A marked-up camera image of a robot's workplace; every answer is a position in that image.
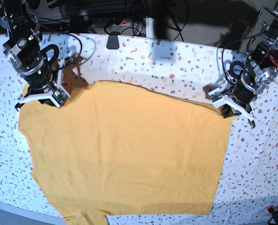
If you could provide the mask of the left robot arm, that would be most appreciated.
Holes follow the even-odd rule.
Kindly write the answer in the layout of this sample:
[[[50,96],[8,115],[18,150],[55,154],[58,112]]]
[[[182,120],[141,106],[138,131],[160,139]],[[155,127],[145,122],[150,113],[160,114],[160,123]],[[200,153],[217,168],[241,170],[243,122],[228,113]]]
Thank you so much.
[[[263,11],[271,14],[272,19],[257,18],[254,28],[261,29],[248,37],[244,60],[231,62],[229,69],[223,61],[223,83],[208,93],[224,118],[243,115],[252,127],[255,122],[250,103],[278,75],[278,11],[263,7],[258,15]]]

